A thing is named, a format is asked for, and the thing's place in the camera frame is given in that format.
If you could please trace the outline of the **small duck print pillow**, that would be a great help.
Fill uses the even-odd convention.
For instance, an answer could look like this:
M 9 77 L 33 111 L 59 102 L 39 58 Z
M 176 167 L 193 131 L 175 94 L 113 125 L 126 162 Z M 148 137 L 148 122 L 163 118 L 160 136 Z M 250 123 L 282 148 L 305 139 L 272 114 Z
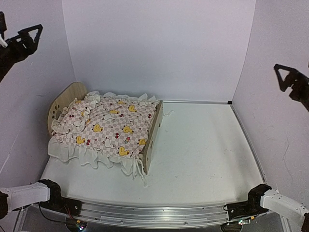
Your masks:
M 75 97 L 51 123 L 51 135 L 81 133 L 90 121 L 90 113 L 101 101 L 98 91 L 89 92 L 79 100 Z

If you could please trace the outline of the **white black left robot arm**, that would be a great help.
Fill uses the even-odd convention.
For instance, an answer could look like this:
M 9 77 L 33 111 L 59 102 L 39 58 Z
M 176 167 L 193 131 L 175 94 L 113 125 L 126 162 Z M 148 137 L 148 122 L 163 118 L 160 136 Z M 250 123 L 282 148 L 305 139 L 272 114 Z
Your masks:
M 5 39 L 6 23 L 0 21 L 0 79 L 18 62 L 24 61 L 37 51 L 43 30 L 41 24 L 22 29 L 18 35 Z M 54 181 L 43 179 L 34 184 L 14 188 L 0 189 L 0 218 L 9 212 L 17 211 L 34 203 L 42 203 L 42 207 L 57 212 L 78 216 L 82 202 L 61 195 L 60 185 Z

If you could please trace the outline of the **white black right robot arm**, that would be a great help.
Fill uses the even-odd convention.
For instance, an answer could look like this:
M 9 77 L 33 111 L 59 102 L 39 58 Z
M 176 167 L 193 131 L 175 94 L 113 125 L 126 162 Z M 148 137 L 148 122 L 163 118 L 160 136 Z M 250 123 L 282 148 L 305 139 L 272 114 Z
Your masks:
M 281 64 L 275 64 L 274 71 L 280 90 L 285 92 L 290 87 L 292 91 L 289 97 L 300 102 L 308 110 L 309 78 L 297 69 Z M 226 204 L 224 210 L 227 212 L 227 225 L 243 225 L 261 214 L 272 211 L 297 223 L 302 232 L 309 230 L 309 210 L 301 203 L 279 194 L 267 184 L 254 187 L 249 191 L 246 201 Z

